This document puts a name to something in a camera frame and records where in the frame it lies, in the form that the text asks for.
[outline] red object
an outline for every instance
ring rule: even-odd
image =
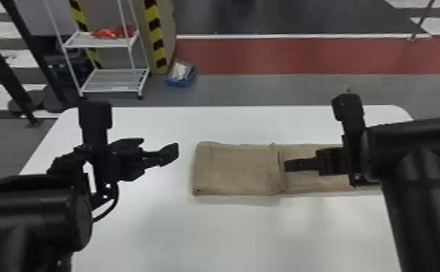
[[[127,31],[127,37],[131,38],[134,35],[134,26],[126,25],[125,29]],[[119,38],[125,38],[124,27],[122,27],[121,25],[115,28],[115,33],[119,36]]]
[[[175,57],[203,75],[440,75],[440,38],[178,40]]]
[[[126,27],[127,37],[131,38],[134,35],[135,28],[133,25],[127,25]],[[102,28],[100,30],[92,32],[92,36],[95,38],[125,38],[124,28],[120,25],[116,28]]]

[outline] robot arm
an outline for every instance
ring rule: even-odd
[[[116,206],[119,181],[132,182],[154,166],[179,155],[174,143],[159,151],[140,147],[144,139],[108,144],[111,106],[85,102],[79,107],[83,144],[55,158],[46,174],[0,180],[0,272],[71,271],[71,257],[90,241],[93,222]],[[96,192],[90,191],[90,162]],[[99,216],[92,211],[112,204]]]
[[[286,170],[348,174],[354,187],[381,184],[402,270],[440,271],[440,118],[366,127],[358,95],[331,104],[343,148],[286,161]]]

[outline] beige cloth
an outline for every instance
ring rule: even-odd
[[[194,195],[277,195],[354,190],[345,175],[284,171],[284,161],[311,158],[336,145],[225,145],[201,142],[192,176]]]
[[[194,195],[275,195],[286,184],[275,145],[201,142],[192,187]]]

